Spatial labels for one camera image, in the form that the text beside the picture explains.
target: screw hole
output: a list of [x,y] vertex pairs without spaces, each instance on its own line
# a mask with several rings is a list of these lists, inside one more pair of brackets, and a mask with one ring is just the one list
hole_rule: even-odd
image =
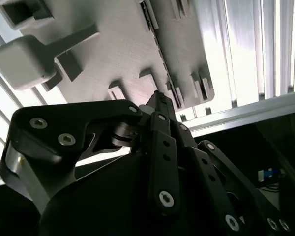
[[163,199],[166,203],[170,202],[170,198],[167,195],[163,195]]
[[163,144],[164,144],[165,146],[167,146],[167,147],[170,146],[169,143],[168,143],[167,141],[164,141]]
[[167,155],[163,155],[163,158],[164,158],[165,161],[170,161],[171,160],[171,158],[169,156],[167,156]]
[[68,136],[64,136],[63,140],[66,142],[71,142],[71,138]]
[[40,126],[43,126],[44,125],[44,123],[42,121],[40,121],[40,120],[36,120],[35,121],[35,124],[36,125],[40,125]]
[[233,219],[230,219],[230,224],[232,225],[232,226],[235,226],[236,224],[235,224],[235,221],[233,220]]
[[208,175],[208,177],[211,181],[215,182],[216,179],[212,175]]

